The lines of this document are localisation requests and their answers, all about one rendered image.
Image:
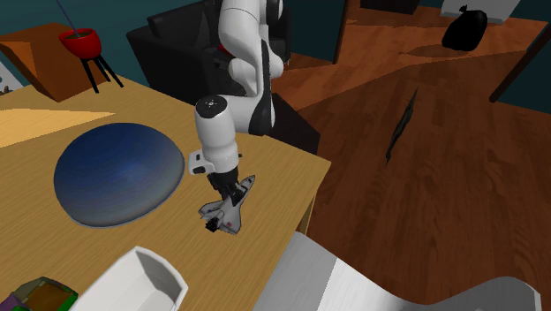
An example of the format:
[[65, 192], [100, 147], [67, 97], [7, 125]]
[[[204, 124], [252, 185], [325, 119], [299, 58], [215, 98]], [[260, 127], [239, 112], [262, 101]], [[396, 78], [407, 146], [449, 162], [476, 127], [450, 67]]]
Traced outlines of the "black robot stand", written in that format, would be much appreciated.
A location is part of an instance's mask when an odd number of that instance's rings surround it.
[[321, 135], [279, 94], [272, 94], [275, 124], [268, 136], [316, 155]]

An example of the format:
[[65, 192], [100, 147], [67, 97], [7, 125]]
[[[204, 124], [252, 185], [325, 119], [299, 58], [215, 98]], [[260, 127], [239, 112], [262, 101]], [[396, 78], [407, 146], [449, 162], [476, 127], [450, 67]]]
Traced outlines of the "white open box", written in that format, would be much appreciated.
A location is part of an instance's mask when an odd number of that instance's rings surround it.
[[134, 247], [106, 269], [69, 311], [178, 311], [188, 289], [166, 259]]

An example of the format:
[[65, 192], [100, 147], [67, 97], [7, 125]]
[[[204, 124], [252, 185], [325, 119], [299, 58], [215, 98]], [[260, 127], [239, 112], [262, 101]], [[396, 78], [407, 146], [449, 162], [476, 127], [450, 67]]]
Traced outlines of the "red plant pot on stand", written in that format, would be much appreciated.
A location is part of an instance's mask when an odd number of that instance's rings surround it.
[[122, 81], [102, 57], [101, 40], [95, 30], [92, 28], [75, 27], [59, 0], [55, 1], [71, 27], [71, 30], [61, 33], [58, 36], [58, 40], [71, 54], [80, 60], [93, 90], [97, 94], [99, 93], [94, 75], [92, 74], [88, 64], [89, 61], [93, 61], [95, 63], [102, 76], [108, 82], [111, 82], [111, 78], [113, 78], [120, 87], [123, 87], [124, 84]]

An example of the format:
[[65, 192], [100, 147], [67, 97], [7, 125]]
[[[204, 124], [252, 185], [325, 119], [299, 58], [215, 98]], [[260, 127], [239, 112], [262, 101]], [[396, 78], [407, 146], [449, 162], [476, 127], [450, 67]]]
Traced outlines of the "green and purple box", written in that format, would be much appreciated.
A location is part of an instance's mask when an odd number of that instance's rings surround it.
[[0, 311], [69, 311], [79, 294], [48, 277], [22, 284], [0, 303]]

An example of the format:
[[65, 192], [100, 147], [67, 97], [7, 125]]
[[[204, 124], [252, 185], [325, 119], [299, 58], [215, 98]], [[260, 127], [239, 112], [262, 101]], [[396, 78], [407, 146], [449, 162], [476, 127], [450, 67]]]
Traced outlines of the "grey flat board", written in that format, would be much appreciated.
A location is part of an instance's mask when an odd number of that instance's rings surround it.
[[515, 10], [520, 0], [444, 0], [441, 7], [442, 17], [456, 18], [459, 9], [467, 5], [468, 10], [481, 10], [487, 14], [488, 22], [501, 25]]

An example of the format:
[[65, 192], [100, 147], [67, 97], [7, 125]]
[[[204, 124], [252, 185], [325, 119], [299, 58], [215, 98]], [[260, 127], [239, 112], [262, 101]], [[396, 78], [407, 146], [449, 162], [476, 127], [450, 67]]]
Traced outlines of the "white toy space shuttle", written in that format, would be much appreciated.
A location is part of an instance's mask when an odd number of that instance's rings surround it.
[[224, 231], [236, 235], [241, 228], [241, 207], [247, 198], [255, 176], [244, 178], [239, 184], [230, 187], [229, 195], [219, 201], [203, 205], [199, 209], [201, 218], [206, 220], [206, 228], [211, 232]]

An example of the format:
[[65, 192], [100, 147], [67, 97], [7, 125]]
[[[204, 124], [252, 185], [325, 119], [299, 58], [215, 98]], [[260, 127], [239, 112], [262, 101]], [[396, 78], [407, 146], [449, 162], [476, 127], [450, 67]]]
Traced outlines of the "thin black shard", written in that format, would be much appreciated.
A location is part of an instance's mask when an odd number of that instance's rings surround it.
[[395, 130], [392, 133], [391, 140], [385, 154], [386, 163], [388, 163], [389, 160], [391, 159], [391, 152], [393, 147], [396, 145], [396, 142], [404, 132], [405, 127], [408, 125], [408, 123], [411, 120], [411, 115], [413, 113], [414, 103], [417, 97], [418, 90], [419, 89], [416, 88], [415, 92], [413, 93], [410, 101], [408, 102], [404, 110], [403, 115], [401, 116], [399, 122], [396, 124]]

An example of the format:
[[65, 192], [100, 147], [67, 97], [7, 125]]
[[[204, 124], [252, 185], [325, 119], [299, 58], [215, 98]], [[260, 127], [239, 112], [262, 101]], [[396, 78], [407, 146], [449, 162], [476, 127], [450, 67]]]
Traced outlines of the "light wooden table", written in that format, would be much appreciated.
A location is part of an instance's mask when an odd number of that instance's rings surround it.
[[53, 187], [57, 160], [82, 133], [130, 122], [198, 149], [192, 106], [128, 79], [55, 102], [33, 87], [0, 96], [0, 301], [46, 276], [84, 292], [133, 247], [168, 260], [188, 283], [181, 311], [251, 311], [298, 223], [311, 212], [328, 160], [269, 137], [239, 135], [239, 173], [255, 176], [237, 235], [210, 232], [200, 207], [217, 193], [185, 175], [158, 209], [115, 228], [73, 222]]

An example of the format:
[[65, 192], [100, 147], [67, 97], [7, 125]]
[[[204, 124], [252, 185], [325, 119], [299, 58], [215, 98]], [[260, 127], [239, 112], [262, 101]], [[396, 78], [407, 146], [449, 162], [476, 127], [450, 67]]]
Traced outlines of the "grey white chair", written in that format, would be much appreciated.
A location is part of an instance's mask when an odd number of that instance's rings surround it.
[[498, 277], [440, 302], [401, 299], [302, 233], [293, 234], [253, 311], [542, 311], [540, 294]]

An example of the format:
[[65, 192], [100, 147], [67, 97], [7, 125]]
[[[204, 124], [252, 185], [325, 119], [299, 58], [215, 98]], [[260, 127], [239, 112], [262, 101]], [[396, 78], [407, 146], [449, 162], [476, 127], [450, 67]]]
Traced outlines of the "black bag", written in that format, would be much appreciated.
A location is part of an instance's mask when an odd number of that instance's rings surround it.
[[487, 14], [482, 10], [469, 10], [465, 4], [461, 14], [451, 22], [442, 37], [442, 46], [459, 51], [475, 50], [487, 29]]

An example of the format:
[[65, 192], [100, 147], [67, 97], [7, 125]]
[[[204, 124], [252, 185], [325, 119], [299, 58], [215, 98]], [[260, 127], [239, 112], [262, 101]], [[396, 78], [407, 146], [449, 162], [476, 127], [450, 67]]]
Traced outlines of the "orange wooden cabinet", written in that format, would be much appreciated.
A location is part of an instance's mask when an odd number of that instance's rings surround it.
[[38, 92], [56, 102], [92, 87], [80, 60], [58, 39], [69, 29], [48, 23], [0, 35], [0, 51]]

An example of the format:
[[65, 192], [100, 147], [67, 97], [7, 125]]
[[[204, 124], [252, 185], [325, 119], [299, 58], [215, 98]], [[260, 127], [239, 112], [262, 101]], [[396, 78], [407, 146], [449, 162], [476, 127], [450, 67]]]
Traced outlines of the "blue round dome bowl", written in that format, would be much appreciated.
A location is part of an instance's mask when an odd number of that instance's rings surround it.
[[185, 173], [177, 145], [152, 127], [97, 126], [74, 139], [57, 160], [57, 200], [76, 223], [120, 226], [162, 205]]

